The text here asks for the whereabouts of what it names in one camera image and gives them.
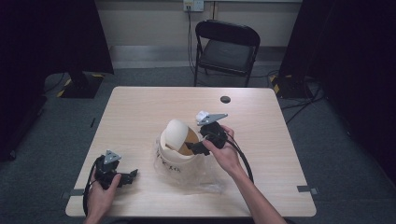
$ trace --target chair seat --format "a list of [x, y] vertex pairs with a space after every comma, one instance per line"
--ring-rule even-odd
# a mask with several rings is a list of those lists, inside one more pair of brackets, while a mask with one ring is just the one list
[[245, 74], [249, 69], [249, 60], [254, 48], [236, 45], [216, 40], [209, 40], [200, 59], [202, 67], [210, 66], [227, 70], [233, 69], [235, 73]]

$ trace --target white wall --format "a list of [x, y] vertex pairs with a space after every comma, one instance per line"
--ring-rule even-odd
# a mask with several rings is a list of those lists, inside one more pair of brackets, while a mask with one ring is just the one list
[[[188, 46], [189, 18], [181, 1], [98, 1], [96, 5], [110, 46]], [[299, 9], [300, 3], [205, 2], [204, 12], [191, 13], [191, 30], [214, 14], [215, 19], [252, 27], [262, 46], [286, 47]]]

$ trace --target person's right hand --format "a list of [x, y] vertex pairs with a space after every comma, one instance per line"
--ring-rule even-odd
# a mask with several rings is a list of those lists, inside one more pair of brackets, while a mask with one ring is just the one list
[[[221, 125], [224, 131], [233, 138], [233, 130], [227, 126]], [[239, 162], [238, 153], [236, 149], [231, 146], [228, 142], [225, 143], [222, 149], [219, 149], [208, 140], [203, 141], [204, 146], [213, 153], [213, 156], [218, 161], [221, 168], [226, 171], [230, 176], [233, 176], [237, 171], [242, 169], [241, 163]]]

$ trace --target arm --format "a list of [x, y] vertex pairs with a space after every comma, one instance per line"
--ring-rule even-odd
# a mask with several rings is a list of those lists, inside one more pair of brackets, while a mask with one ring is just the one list
[[[221, 126], [227, 134], [233, 137], [233, 130]], [[256, 224], [263, 223], [286, 223], [285, 219], [275, 210], [275, 208], [268, 202], [256, 186], [250, 181], [248, 175], [242, 168], [239, 162], [236, 150], [228, 143], [222, 149], [218, 149], [207, 140], [204, 146], [209, 149], [213, 156], [218, 161], [224, 171], [226, 171], [239, 188], [242, 196], [244, 197], [247, 207]]]
[[102, 189], [102, 186], [95, 181], [95, 171], [92, 172], [92, 188], [88, 195], [88, 215], [84, 224], [98, 224], [105, 217], [113, 204], [116, 194], [117, 185], [120, 183], [121, 175], [114, 176], [113, 181], [108, 189]]

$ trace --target person's hand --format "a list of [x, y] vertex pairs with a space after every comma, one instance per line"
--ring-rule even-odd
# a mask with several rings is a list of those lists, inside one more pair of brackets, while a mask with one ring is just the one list
[[[221, 125], [224, 131], [233, 138], [233, 130], [227, 126]], [[242, 166], [239, 162], [238, 153], [236, 149], [231, 146], [228, 142], [225, 143], [222, 149], [219, 149], [213, 145], [208, 140], [203, 141], [204, 146], [213, 153], [213, 156], [218, 161], [221, 168], [226, 171], [230, 176], [233, 176], [235, 172], [241, 171]]]
[[117, 185], [120, 183], [121, 174], [116, 174], [108, 189], [103, 189], [99, 182], [95, 181], [95, 172], [91, 176], [92, 188], [88, 194], [88, 215], [84, 223], [100, 223], [102, 218], [110, 210], [116, 194]]

